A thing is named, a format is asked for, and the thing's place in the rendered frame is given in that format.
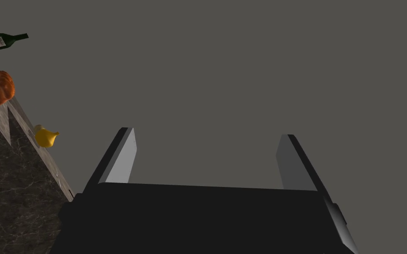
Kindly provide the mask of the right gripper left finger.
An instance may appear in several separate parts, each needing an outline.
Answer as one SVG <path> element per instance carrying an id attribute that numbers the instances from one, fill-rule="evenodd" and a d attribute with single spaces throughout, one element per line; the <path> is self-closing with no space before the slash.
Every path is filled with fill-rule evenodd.
<path id="1" fill-rule="evenodd" d="M 136 152 L 134 129 L 122 127 L 118 130 L 83 192 L 90 192 L 99 183 L 128 183 Z"/>

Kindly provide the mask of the yellow pear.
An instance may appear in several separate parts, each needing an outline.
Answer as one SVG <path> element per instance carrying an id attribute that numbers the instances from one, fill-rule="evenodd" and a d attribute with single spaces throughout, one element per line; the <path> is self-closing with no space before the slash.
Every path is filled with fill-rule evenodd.
<path id="1" fill-rule="evenodd" d="M 51 132 L 38 124 L 34 127 L 34 138 L 40 147 L 49 148 L 54 145 L 59 132 Z"/>

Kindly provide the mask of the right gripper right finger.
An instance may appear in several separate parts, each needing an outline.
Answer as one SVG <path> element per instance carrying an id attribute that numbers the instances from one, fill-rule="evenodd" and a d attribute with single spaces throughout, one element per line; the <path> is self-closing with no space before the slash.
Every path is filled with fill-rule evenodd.
<path id="1" fill-rule="evenodd" d="M 332 202 L 330 195 L 294 134 L 281 135 L 276 160 L 284 189 L 316 191 Z"/>

